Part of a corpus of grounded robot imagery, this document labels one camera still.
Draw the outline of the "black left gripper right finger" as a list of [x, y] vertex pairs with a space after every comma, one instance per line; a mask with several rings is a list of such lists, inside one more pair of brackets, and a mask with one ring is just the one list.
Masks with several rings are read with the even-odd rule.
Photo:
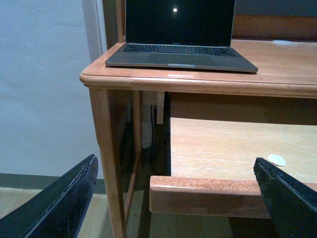
[[279, 236], [315, 238], [317, 192], [264, 158], [256, 158], [254, 173]]

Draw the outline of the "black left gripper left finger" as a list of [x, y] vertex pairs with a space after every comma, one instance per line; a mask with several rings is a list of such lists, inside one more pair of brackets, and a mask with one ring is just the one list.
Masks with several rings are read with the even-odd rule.
[[2, 238], [76, 238], [94, 193], [98, 160], [85, 158], [0, 220]]

